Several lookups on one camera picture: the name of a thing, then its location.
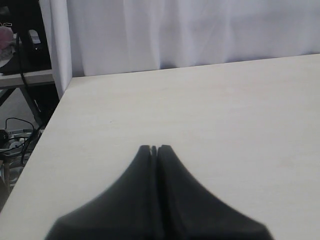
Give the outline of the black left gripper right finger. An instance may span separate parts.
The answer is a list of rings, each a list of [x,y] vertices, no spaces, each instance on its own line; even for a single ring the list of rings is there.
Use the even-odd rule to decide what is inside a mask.
[[[268,228],[202,186],[173,148],[157,155],[157,181],[167,240],[271,240]]]

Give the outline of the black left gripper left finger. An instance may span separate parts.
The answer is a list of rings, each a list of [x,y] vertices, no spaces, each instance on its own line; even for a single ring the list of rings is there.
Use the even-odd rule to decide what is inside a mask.
[[[155,240],[156,148],[139,147],[124,173],[102,194],[58,218],[47,240]]]

